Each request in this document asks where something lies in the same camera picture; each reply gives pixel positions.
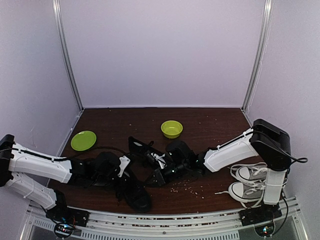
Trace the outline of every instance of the black cable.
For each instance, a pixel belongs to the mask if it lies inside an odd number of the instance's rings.
[[[307,157],[301,157],[301,158],[295,158],[294,156],[290,155],[289,153],[287,153],[286,151],[284,151],[280,146],[277,145],[276,141],[274,141],[271,137],[269,137],[267,134],[265,134],[262,131],[254,131],[254,134],[261,134],[264,137],[266,137],[277,149],[279,149],[283,154],[285,154],[287,157],[291,158],[293,160],[293,163],[298,162],[301,164],[305,164],[308,162],[308,158]]]
[[[289,206],[288,206],[288,203],[287,203],[287,201],[286,201],[286,198],[282,196],[282,199],[283,199],[283,201],[284,201],[284,203],[285,203],[285,205],[286,205],[285,217],[284,217],[284,220],[283,220],[282,224],[280,225],[280,227],[279,227],[274,233],[272,233],[271,236],[277,234],[277,233],[280,231],[280,229],[285,225],[285,222],[286,222],[286,220],[287,220],[287,218],[288,218]]]
[[[127,155],[127,153],[125,151],[123,151],[122,149],[120,148],[117,148],[117,147],[113,147],[113,146],[96,146],[96,147],[92,147],[88,150],[85,150],[85,151],[82,151],[82,152],[79,152],[73,156],[70,156],[70,157],[64,157],[64,158],[61,158],[61,159],[55,159],[54,161],[55,162],[63,162],[63,161],[67,161],[67,160],[71,160],[71,159],[75,159],[76,157],[79,157],[83,154],[86,154],[90,151],[93,151],[93,150],[98,150],[98,149],[108,149],[108,150],[114,150],[114,151],[117,151],[119,153],[122,153],[123,155]]]

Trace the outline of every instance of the black shoe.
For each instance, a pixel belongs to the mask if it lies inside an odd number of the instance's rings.
[[[126,169],[123,173],[115,186],[115,192],[119,201],[123,197],[137,213],[146,213],[151,210],[152,202],[149,193],[130,169]]]

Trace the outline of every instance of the metal frame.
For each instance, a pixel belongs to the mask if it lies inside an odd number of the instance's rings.
[[[295,219],[295,228],[299,238],[308,240],[296,198],[288,198],[287,203],[289,206],[288,216]],[[285,217],[287,207],[283,200],[279,204],[282,217],[277,218],[277,220],[281,221]],[[240,210],[168,215],[124,214],[87,210],[90,212],[87,226],[77,226],[79,231],[74,233],[73,236],[87,240],[237,240],[240,230],[253,227],[252,225],[242,226],[239,217]],[[33,226],[49,231],[52,231],[54,227],[54,223],[45,217],[43,210],[34,202],[30,203],[27,218],[24,222],[20,240],[29,239]]]
[[[70,56],[67,48],[66,36],[65,36],[64,25],[63,25],[61,9],[60,9],[60,0],[52,0],[52,5],[53,5],[53,12],[54,12],[54,18],[56,21],[56,26],[60,36],[65,68],[68,74],[68,78],[71,84],[72,92],[75,97],[76,103],[78,105],[79,110],[82,111],[84,107],[81,102],[81,98],[80,98],[77,84],[75,81],[75,76],[71,67],[71,61],[70,61]]]
[[[265,0],[258,48],[257,48],[255,60],[254,60],[254,65],[251,73],[249,86],[248,86],[248,89],[244,98],[244,102],[241,108],[245,113],[247,112],[247,109],[249,107],[250,100],[254,93],[254,88],[259,77],[261,60],[265,50],[269,27],[270,27],[272,6],[273,6],[273,0]]]

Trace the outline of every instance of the green plate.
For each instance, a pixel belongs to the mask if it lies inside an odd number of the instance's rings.
[[[91,148],[97,140],[93,131],[82,131],[77,133],[71,140],[71,147],[76,151],[85,151]]]

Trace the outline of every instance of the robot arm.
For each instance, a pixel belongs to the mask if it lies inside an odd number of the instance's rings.
[[[204,165],[211,172],[216,172],[240,160],[260,155],[268,167],[263,202],[266,205],[276,205],[291,165],[291,158],[288,156],[290,152],[289,135],[258,119],[242,135],[214,150],[208,150],[204,156]]]
[[[129,163],[126,156],[119,158],[111,152],[102,152],[91,161],[47,155],[21,146],[8,134],[0,140],[0,187],[10,188],[40,204],[56,221],[71,216],[77,225],[83,226],[88,212],[67,207],[62,192],[42,186],[26,174],[74,186],[106,186],[110,179],[120,178]]]

